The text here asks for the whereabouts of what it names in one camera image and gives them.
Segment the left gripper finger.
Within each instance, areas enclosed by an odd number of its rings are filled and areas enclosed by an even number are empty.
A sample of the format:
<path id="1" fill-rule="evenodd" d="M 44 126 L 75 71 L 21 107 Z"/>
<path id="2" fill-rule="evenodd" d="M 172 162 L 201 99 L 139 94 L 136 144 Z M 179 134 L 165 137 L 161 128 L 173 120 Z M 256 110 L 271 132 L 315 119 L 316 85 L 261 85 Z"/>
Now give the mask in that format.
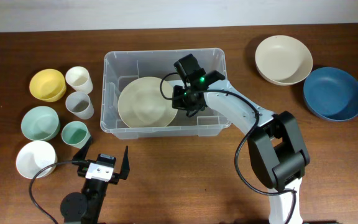
<path id="1" fill-rule="evenodd" d="M 124 152 L 124 157 L 123 157 L 122 164 L 121 164 L 121 170 L 120 170 L 120 174 L 119 174 L 119 178 L 122 180 L 126 180 L 129 176 L 129 172 L 130 172 L 128 152 L 129 152 L 129 147 L 126 146 L 126 149 Z"/>
<path id="2" fill-rule="evenodd" d="M 84 164 L 87 163 L 86 155 L 88 153 L 88 150 L 90 148 L 90 145 L 93 143 L 93 138 L 90 137 L 86 144 L 73 156 L 72 163 L 73 164 Z"/>

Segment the beige bowl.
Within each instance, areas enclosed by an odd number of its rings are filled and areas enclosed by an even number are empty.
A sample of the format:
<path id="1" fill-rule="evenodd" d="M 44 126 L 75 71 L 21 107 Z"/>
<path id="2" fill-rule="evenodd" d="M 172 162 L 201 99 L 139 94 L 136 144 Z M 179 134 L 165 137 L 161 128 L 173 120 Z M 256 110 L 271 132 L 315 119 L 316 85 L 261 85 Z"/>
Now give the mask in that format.
<path id="1" fill-rule="evenodd" d="M 274 35 L 257 46 L 255 64 L 265 80 L 288 86 L 307 78 L 313 68 L 313 57 L 309 48 L 298 39 Z"/>
<path id="2" fill-rule="evenodd" d="M 119 116 L 130 128 L 166 127 L 177 115 L 172 102 L 173 87 L 157 77 L 143 77 L 130 82 L 121 92 Z"/>

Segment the dark blue bowl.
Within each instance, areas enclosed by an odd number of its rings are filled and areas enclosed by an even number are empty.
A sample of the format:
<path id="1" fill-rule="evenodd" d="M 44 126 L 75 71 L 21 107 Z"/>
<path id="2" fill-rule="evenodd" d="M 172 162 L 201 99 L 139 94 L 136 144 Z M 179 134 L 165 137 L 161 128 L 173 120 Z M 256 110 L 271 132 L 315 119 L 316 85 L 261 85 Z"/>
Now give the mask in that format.
<path id="1" fill-rule="evenodd" d="M 318 68 L 305 79 L 303 99 L 321 119 L 349 121 L 358 116 L 358 81 L 338 68 Z"/>

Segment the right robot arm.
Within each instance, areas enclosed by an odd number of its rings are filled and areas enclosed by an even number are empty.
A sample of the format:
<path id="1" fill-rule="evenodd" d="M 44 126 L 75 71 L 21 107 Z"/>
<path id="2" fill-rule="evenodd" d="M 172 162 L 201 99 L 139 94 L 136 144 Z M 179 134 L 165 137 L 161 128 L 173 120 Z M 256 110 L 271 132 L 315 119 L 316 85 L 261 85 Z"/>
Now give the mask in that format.
<path id="1" fill-rule="evenodd" d="M 252 170 L 267 188 L 250 189 L 266 195 L 270 203 L 270 223 L 303 223 L 300 215 L 300 185 L 310 163 L 303 136 L 295 117 L 284 111 L 276 114 L 250 101 L 237 91 L 220 72 L 206 72 L 189 54 L 174 64 L 183 85 L 174 87 L 173 108 L 191 117 L 211 108 L 225 116 L 244 133 L 234 156 L 234 167 L 241 181 L 239 154 L 248 145 Z"/>

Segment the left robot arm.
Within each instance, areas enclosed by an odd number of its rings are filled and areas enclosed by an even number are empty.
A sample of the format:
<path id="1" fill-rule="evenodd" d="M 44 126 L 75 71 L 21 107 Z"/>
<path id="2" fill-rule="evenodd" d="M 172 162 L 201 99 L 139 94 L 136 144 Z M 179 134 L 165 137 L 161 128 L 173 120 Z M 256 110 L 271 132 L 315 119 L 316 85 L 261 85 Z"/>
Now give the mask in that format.
<path id="1" fill-rule="evenodd" d="M 73 156 L 73 164 L 78 166 L 77 174 L 85 179 L 80 192 L 68 194 L 60 204 L 64 223 L 97 223 L 108 185 L 126 180 L 129 172 L 128 149 L 125 149 L 119 173 L 114 171 L 116 158 L 99 154 L 95 161 L 86 160 L 92 139 Z"/>

